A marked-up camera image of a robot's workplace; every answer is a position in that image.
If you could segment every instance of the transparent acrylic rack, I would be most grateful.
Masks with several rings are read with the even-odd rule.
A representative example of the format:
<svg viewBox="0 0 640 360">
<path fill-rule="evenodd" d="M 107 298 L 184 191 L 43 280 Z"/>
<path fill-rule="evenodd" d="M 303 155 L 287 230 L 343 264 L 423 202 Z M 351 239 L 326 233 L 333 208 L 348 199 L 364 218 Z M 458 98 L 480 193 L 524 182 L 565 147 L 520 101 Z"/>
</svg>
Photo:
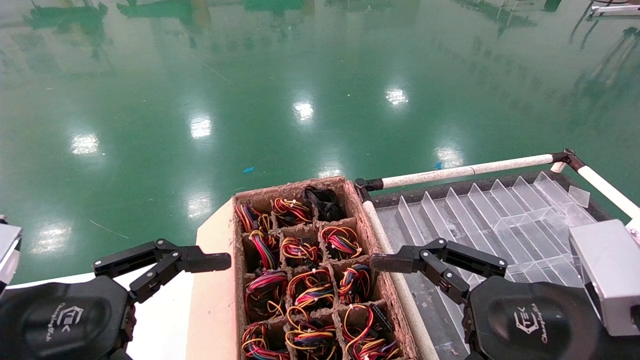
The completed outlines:
<svg viewBox="0 0 640 360">
<path fill-rule="evenodd" d="M 488 191 L 473 184 L 467 194 L 450 188 L 440 199 L 426 192 L 419 203 L 408 204 L 400 197 L 396 227 L 404 225 L 404 240 L 393 246 L 424 245 L 443 237 L 507 259 L 509 280 L 582 286 L 573 267 L 568 230 L 596 220 L 580 205 L 588 204 L 589 193 L 573 189 L 572 194 L 575 198 L 541 172 L 533 184 L 519 177 L 510 188 L 496 180 Z M 379 216 L 387 218 L 380 212 Z M 455 271 L 472 288 L 484 280 L 464 270 Z M 462 339 L 461 307 L 438 294 Z"/>
</svg>

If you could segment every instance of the black wire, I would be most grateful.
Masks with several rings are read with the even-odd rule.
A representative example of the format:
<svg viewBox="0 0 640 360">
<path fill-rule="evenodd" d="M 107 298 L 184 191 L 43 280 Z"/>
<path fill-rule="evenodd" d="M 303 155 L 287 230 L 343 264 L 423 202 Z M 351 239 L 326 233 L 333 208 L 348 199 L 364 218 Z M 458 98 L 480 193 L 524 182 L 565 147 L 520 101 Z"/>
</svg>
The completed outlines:
<svg viewBox="0 0 640 360">
<path fill-rule="evenodd" d="M 307 186 L 305 198 L 318 209 L 318 220 L 338 221 L 344 218 L 344 213 L 338 205 L 338 197 L 333 190 L 320 190 L 314 186 Z"/>
<path fill-rule="evenodd" d="M 604 1 L 604 0 L 592 0 L 594 3 L 600 3 L 600 4 L 626 4 L 628 3 L 628 1 L 620 1 L 620 2 L 616 2 L 616 1 Z"/>
</svg>

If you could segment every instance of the metal bracket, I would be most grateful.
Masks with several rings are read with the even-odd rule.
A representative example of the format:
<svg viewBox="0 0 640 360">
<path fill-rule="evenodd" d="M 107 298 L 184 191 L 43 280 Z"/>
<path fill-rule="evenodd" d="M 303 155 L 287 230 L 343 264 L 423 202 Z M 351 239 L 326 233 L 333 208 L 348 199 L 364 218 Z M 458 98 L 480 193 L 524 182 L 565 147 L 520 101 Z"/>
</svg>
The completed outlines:
<svg viewBox="0 0 640 360">
<path fill-rule="evenodd" d="M 640 15 L 640 5 L 592 6 L 589 16 L 612 12 L 636 12 L 633 15 Z"/>
</svg>

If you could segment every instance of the black connector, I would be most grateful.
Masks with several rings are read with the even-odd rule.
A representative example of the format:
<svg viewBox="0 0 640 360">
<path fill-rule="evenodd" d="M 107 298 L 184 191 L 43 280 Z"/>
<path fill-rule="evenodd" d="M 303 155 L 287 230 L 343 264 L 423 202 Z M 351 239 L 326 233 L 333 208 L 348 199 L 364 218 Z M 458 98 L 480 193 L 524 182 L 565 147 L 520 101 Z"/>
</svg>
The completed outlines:
<svg viewBox="0 0 640 360">
<path fill-rule="evenodd" d="M 389 319 L 387 319 L 385 314 L 382 312 L 382 310 L 380 310 L 378 306 L 372 304 L 371 310 L 373 310 L 373 316 L 375 316 L 376 320 L 378 321 L 378 324 L 380 325 L 380 327 L 382 327 L 383 330 L 390 331 L 390 332 L 394 330 L 393 324 L 389 322 Z"/>
</svg>

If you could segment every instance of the wire bundle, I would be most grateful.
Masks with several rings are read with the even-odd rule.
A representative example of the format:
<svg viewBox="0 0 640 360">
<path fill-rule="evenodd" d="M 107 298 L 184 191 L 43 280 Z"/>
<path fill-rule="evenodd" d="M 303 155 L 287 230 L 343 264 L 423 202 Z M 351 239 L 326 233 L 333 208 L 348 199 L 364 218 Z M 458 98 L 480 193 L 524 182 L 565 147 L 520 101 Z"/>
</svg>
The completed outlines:
<svg viewBox="0 0 640 360">
<path fill-rule="evenodd" d="M 296 323 L 292 319 L 293 311 L 303 314 L 304 321 Z M 338 360 L 334 325 L 322 326 L 319 322 L 312 322 L 309 314 L 297 306 L 287 310 L 287 319 L 293 330 L 287 332 L 285 341 L 298 350 L 299 355 L 306 355 L 306 360 Z"/>
<path fill-rule="evenodd" d="M 325 227 L 320 237 L 331 245 L 329 252 L 339 260 L 353 259 L 362 253 L 358 235 L 348 227 Z"/>
<path fill-rule="evenodd" d="M 244 231 L 250 233 L 252 230 L 260 230 L 263 233 L 271 230 L 271 219 L 269 214 L 262 214 L 255 211 L 249 204 L 236 206 L 236 213 L 242 221 Z"/>
<path fill-rule="evenodd" d="M 305 243 L 302 239 L 288 236 L 280 245 L 282 254 L 287 259 L 292 259 L 296 265 L 317 265 L 319 260 L 318 246 Z"/>
<path fill-rule="evenodd" d="M 260 230 L 253 230 L 249 234 L 249 240 L 255 246 L 260 255 L 260 266 L 265 270 L 272 270 L 278 267 L 278 242 L 272 235 L 266 235 Z"/>
<path fill-rule="evenodd" d="M 284 315 L 282 302 L 287 274 L 281 270 L 265 272 L 246 287 L 244 308 L 251 319 L 265 320 Z"/>
<path fill-rule="evenodd" d="M 249 204 L 236 206 L 236 213 L 243 224 L 244 231 L 249 233 L 249 240 L 260 255 L 260 266 L 265 270 L 278 267 L 278 242 L 269 235 L 271 220 L 268 214 L 260 214 Z"/>
<path fill-rule="evenodd" d="M 242 349 L 249 358 L 256 360 L 290 360 L 286 350 L 270 350 L 267 341 L 267 325 L 253 323 L 242 335 Z"/>
<path fill-rule="evenodd" d="M 300 201 L 277 198 L 273 201 L 273 213 L 285 226 L 310 224 L 311 212 Z"/>
<path fill-rule="evenodd" d="M 387 344 L 387 341 L 380 336 L 380 331 L 388 329 L 384 329 L 374 321 L 376 317 L 372 307 L 374 305 L 352 305 L 349 306 L 344 315 L 342 334 L 347 341 L 346 352 L 353 360 L 390 360 L 400 353 L 395 340 Z M 355 308 L 367 310 L 367 320 L 365 327 L 362 329 L 347 325 L 349 323 L 349 315 Z"/>
<path fill-rule="evenodd" d="M 344 271 L 340 280 L 338 296 L 345 304 L 367 302 L 371 298 L 371 270 L 367 265 L 356 264 Z"/>
<path fill-rule="evenodd" d="M 318 220 L 338 221 L 344 218 L 338 197 L 333 190 L 320 190 L 314 186 L 305 188 L 305 199 L 318 209 Z"/>
<path fill-rule="evenodd" d="M 296 291 L 298 285 L 302 291 Z M 291 298 L 295 299 L 294 305 L 302 309 L 333 305 L 333 284 L 327 269 L 313 269 L 297 275 L 289 282 L 287 292 Z"/>
</svg>

